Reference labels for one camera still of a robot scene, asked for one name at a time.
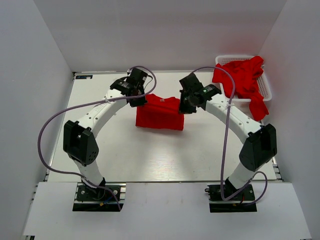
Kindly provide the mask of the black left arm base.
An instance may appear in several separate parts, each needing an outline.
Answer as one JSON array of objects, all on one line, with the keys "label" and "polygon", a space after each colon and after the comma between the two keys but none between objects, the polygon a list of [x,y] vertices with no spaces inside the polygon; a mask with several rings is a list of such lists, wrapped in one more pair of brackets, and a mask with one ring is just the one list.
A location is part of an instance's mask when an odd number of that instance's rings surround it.
[{"label": "black left arm base", "polygon": [[84,183],[78,182],[74,201],[73,212],[120,212],[125,203],[126,184],[112,183],[99,189],[97,193],[91,191]]}]

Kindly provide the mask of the red t shirt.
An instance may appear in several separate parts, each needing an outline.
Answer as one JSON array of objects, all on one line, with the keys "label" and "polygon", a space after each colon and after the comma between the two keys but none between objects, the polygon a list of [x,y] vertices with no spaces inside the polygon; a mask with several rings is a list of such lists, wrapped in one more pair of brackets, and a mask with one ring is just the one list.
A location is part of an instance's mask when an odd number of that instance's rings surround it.
[{"label": "red t shirt", "polygon": [[177,131],[184,129],[185,118],[179,113],[178,98],[173,96],[162,98],[155,94],[148,94],[146,100],[146,104],[137,107],[136,127]]}]

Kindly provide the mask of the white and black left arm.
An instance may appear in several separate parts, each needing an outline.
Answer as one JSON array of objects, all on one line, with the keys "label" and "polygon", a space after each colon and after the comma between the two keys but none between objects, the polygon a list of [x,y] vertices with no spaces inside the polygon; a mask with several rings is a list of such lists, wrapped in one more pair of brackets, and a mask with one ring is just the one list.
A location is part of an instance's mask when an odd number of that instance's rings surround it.
[{"label": "white and black left arm", "polygon": [[127,76],[115,80],[106,92],[103,102],[97,103],[83,117],[67,121],[63,128],[63,151],[74,161],[89,186],[88,193],[99,200],[105,196],[105,178],[99,171],[96,159],[99,147],[98,133],[117,111],[129,104],[132,108],[147,103],[144,84],[149,75],[132,68]]}]

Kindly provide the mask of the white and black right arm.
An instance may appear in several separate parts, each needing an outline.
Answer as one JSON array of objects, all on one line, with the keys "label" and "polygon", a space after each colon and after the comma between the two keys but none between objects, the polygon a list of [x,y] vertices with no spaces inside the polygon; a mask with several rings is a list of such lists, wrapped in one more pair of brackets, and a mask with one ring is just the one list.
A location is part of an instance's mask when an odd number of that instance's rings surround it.
[{"label": "white and black right arm", "polygon": [[243,186],[277,154],[276,128],[248,117],[231,105],[216,86],[203,86],[194,73],[179,82],[182,86],[179,104],[181,114],[193,114],[197,108],[202,108],[222,121],[243,144],[239,153],[240,162],[225,181],[226,195],[236,200],[243,195]]}]

